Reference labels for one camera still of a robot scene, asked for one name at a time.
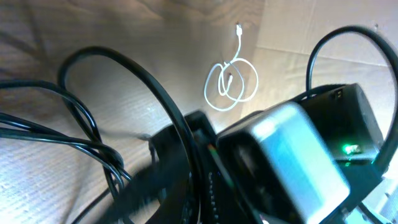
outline cable connector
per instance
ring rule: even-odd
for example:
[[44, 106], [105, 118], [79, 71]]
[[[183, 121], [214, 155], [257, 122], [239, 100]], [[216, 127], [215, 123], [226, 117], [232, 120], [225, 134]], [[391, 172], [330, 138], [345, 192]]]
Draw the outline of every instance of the cable connector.
[[242, 36], [242, 25], [241, 24], [236, 24], [236, 35], [238, 35], [238, 37]]

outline white cable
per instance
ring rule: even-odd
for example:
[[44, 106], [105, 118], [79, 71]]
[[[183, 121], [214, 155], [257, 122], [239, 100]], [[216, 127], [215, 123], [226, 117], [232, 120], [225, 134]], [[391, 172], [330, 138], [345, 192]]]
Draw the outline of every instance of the white cable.
[[[229, 111], [230, 109], [234, 108], [234, 106], [236, 106], [239, 102], [247, 102], [247, 101], [251, 100], [254, 97], [254, 95], [256, 94], [257, 89], [259, 87], [259, 75], [257, 74], [256, 68], [254, 68], [254, 66], [249, 61], [247, 61], [246, 59], [238, 58], [239, 52], [241, 51], [241, 44], [242, 44], [241, 43], [242, 27], [241, 27], [240, 24], [236, 24], [236, 35], [238, 36], [239, 45], [238, 45], [238, 49], [236, 51], [235, 56], [233, 57], [233, 59], [230, 62], [228, 62], [228, 63], [224, 62], [224, 65], [222, 65], [220, 63], [215, 64], [213, 66], [213, 68], [211, 68], [211, 70], [209, 72], [209, 75], [207, 76], [206, 83], [205, 83], [205, 89], [204, 89], [204, 93], [203, 93], [204, 96], [205, 96], [205, 100], [213, 109], [218, 110], [218, 111]], [[239, 69], [236, 68], [236, 66], [233, 64], [235, 62], [245, 62], [245, 63], [247, 63], [248, 65], [250, 65], [250, 67], [254, 70], [254, 73], [256, 74], [256, 87], [254, 88], [252, 94], [249, 97], [247, 97], [246, 99], [241, 99], [241, 97], [243, 96], [243, 93], [244, 93], [244, 79], [243, 79]], [[241, 80], [242, 80], [242, 90], [241, 90], [241, 93], [239, 94], [239, 96], [237, 98], [233, 98], [232, 96], [228, 95], [229, 88], [230, 88], [232, 80], [233, 80], [233, 76], [229, 75], [228, 83], [227, 83], [226, 87], [225, 87], [225, 83], [224, 83], [224, 72], [230, 65], [232, 65], [232, 67], [234, 67], [234, 69], [238, 72], [238, 74], [239, 74], [239, 76], [241, 77]], [[206, 94], [207, 85], [208, 85], [208, 82], [210, 80], [210, 77], [211, 77], [211, 75], [213, 74], [214, 70], [217, 67], [220, 67], [220, 69], [221, 69], [220, 74], [218, 75], [218, 93], [221, 96], [227, 96], [229, 99], [234, 101], [234, 103], [231, 106], [227, 107], [227, 108], [218, 108], [218, 107], [212, 105], [209, 102], [209, 100], [207, 98], [207, 94]]]

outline bundle of black cable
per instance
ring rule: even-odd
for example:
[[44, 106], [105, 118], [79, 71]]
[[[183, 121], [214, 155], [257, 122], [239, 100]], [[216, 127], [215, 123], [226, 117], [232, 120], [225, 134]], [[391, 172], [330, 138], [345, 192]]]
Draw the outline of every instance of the bundle of black cable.
[[[78, 60], [90, 55], [102, 55], [113, 59], [117, 63], [121, 64], [123, 67], [127, 68], [130, 72], [135, 74], [146, 86], [148, 86], [150, 91], [156, 96], [156, 98], [165, 108], [178, 132], [178, 135], [180, 136], [180, 139], [182, 140], [182, 143], [187, 152], [188, 160], [190, 161], [190, 167], [192, 170], [194, 182], [198, 182], [197, 170], [200, 168], [200, 165], [193, 159], [196, 145], [193, 140], [191, 131], [187, 123], [185, 122], [181, 112], [178, 110], [177, 105], [172, 101], [171, 97], [151, 74], [149, 74], [136, 62], [123, 56], [119, 52], [104, 47], [88, 47], [77, 51], [76, 53], [68, 57], [60, 67], [60, 70], [58, 72], [58, 85], [41, 80], [0, 81], [0, 89], [35, 87], [46, 89], [60, 95], [63, 98], [72, 116], [76, 119], [82, 130], [84, 130], [85, 134], [89, 137], [90, 141], [78, 138], [71, 138], [58, 131], [46, 128], [45, 126], [39, 125], [37, 123], [26, 121], [24, 119], [11, 116], [9, 114], [0, 113], [0, 123], [22, 129], [18, 130], [11, 128], [0, 128], [0, 138], [69, 145], [96, 159], [102, 164], [109, 188], [106, 189], [98, 198], [96, 198], [88, 207], [86, 207], [84, 211], [82, 211], [79, 216], [75, 218], [73, 223], [79, 223], [82, 218], [107, 194], [111, 193], [113, 198], [117, 198], [120, 191], [124, 189], [124, 182], [122, 177], [124, 177], [128, 181], [132, 180], [132, 177], [123, 169], [123, 159], [121, 155], [116, 150], [102, 143], [97, 124], [88, 108], [77, 97], [67, 91], [66, 79], [68, 69]], [[82, 115], [86, 118], [88, 124], [82, 118], [79, 112], [81, 112]], [[157, 171], [158, 169], [154, 169], [150, 172], [147, 172], [148, 175], [146, 178], [148, 180], [151, 180], [152, 183], [147, 182], [146, 184], [145, 182], [131, 182], [129, 184], [130, 189], [135, 189], [134, 193], [131, 195], [131, 198], [133, 200], [132, 203], [139, 204], [140, 202], [138, 198], [147, 198], [150, 197], [151, 194], [153, 194], [153, 192], [147, 190], [149, 184], [152, 184], [151, 188], [153, 189], [153, 191], [159, 190], [164, 187], [165, 184], [167, 184], [166, 180], [164, 181], [164, 183], [161, 182], [162, 179], [159, 179], [160, 181], [158, 183], [153, 184], [153, 180], [158, 180], [155, 178], [159, 176]], [[194, 188], [194, 191], [195, 197], [198, 199], [200, 196], [198, 189], [196, 188], [195, 190]], [[128, 215], [124, 215], [123, 222], [132, 223]]]

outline green led indicator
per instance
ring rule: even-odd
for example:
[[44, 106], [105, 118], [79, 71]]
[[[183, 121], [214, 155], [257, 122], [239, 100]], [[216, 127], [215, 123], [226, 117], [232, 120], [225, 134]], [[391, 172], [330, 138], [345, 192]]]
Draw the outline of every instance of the green led indicator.
[[358, 153], [361, 152], [359, 149], [359, 145], [351, 145], [351, 144], [345, 144], [343, 146], [343, 152], [347, 155], [350, 155], [352, 153]]

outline coiled white cable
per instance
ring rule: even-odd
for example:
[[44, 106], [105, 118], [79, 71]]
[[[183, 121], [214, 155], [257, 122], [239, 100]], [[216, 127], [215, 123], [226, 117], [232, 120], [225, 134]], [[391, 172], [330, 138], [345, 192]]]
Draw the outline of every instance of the coiled white cable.
[[[239, 52], [241, 51], [241, 36], [242, 36], [242, 27], [241, 27], [240, 24], [236, 24], [236, 35], [238, 36], [239, 45], [238, 45], [238, 49], [236, 51], [235, 56], [233, 57], [233, 59], [230, 62], [228, 62], [228, 63], [224, 62], [224, 65], [222, 65], [220, 63], [216, 63], [213, 66], [213, 68], [211, 68], [211, 70], [209, 72], [209, 75], [207, 76], [206, 83], [205, 83], [205, 89], [204, 89], [204, 93], [203, 93], [204, 96], [205, 96], [205, 100], [213, 109], [218, 110], [218, 111], [229, 111], [230, 109], [234, 108], [239, 102], [247, 102], [247, 101], [251, 100], [254, 97], [254, 95], [256, 94], [257, 89], [259, 87], [259, 75], [257, 74], [256, 68], [254, 68], [254, 66], [249, 61], [247, 61], [246, 59], [238, 58]], [[256, 87], [254, 88], [252, 94], [249, 97], [247, 97], [246, 99], [241, 99], [241, 97], [243, 96], [243, 93], [244, 93], [244, 80], [243, 80], [243, 77], [242, 77], [241, 72], [239, 71], [239, 69], [236, 68], [236, 66], [233, 64], [235, 62], [245, 62], [245, 63], [247, 63], [254, 70], [254, 73], [256, 74]], [[238, 72], [238, 74], [239, 74], [239, 76], [241, 77], [241, 80], [242, 80], [242, 90], [241, 90], [241, 93], [239, 94], [239, 96], [237, 98], [233, 98], [232, 96], [228, 95], [229, 88], [230, 88], [232, 80], [233, 80], [233, 76], [229, 75], [228, 84], [227, 84], [226, 88], [225, 88], [225, 83], [224, 83], [224, 72], [231, 65]], [[206, 94], [207, 85], [208, 85], [208, 82], [210, 80], [210, 77], [211, 77], [211, 75], [213, 74], [214, 70], [217, 67], [220, 67], [220, 69], [221, 69], [220, 74], [218, 75], [218, 93], [221, 96], [227, 96], [230, 100], [234, 101], [234, 103], [231, 106], [227, 107], [227, 108], [218, 108], [218, 107], [212, 105], [209, 102], [209, 100], [207, 98], [207, 94]]]

